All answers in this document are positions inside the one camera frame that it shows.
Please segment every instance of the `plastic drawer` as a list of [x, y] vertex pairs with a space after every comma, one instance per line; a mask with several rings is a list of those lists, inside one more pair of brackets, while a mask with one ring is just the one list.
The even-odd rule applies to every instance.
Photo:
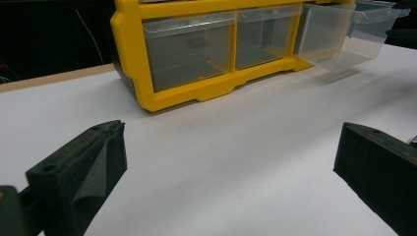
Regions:
[[234, 12], [144, 22], [154, 91], [229, 71], [230, 26]]
[[409, 9], [393, 3], [356, 1], [354, 4], [320, 6], [303, 4], [298, 56], [336, 71], [376, 58], [395, 20]]
[[301, 5], [239, 10], [236, 69], [283, 58], [294, 16], [300, 13]]

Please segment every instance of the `yellow plastic frame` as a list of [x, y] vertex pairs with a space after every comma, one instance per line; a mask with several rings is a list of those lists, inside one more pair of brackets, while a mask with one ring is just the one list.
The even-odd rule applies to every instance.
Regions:
[[205, 101], [232, 92], [251, 80], [279, 71], [299, 71], [311, 67], [293, 55], [300, 16], [294, 17], [287, 54], [283, 59], [235, 70], [237, 24], [231, 27], [230, 71], [224, 75], [154, 92], [149, 68], [142, 20], [180, 17], [210, 12], [232, 11], [302, 3], [304, 0], [194, 0], [141, 4], [138, 0], [115, 0], [116, 13], [111, 19], [123, 72], [133, 80], [138, 103], [148, 111], [157, 111], [189, 100]]

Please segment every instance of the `white tabletop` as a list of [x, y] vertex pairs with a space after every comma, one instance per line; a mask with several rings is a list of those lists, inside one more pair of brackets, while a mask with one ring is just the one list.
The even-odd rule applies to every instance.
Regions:
[[0, 93], [0, 184], [90, 126], [126, 122], [128, 170], [87, 235], [395, 235], [332, 172], [343, 122], [417, 135], [417, 51], [280, 73], [144, 111], [115, 72]]

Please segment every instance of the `open drawer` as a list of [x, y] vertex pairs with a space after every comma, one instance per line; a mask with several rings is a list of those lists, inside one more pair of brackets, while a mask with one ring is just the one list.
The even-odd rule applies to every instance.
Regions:
[[352, 4], [303, 4], [304, 25], [298, 57], [331, 71], [376, 58], [395, 20], [409, 9], [393, 3], [359, 0]]

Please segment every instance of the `dark background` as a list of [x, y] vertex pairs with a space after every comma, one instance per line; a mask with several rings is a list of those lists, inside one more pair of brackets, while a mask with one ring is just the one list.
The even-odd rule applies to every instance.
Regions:
[[[25, 80], [111, 63], [114, 12], [113, 0], [0, 0], [0, 77]], [[394, 28], [417, 29], [416, 10]], [[415, 39], [387, 43], [417, 48]]]

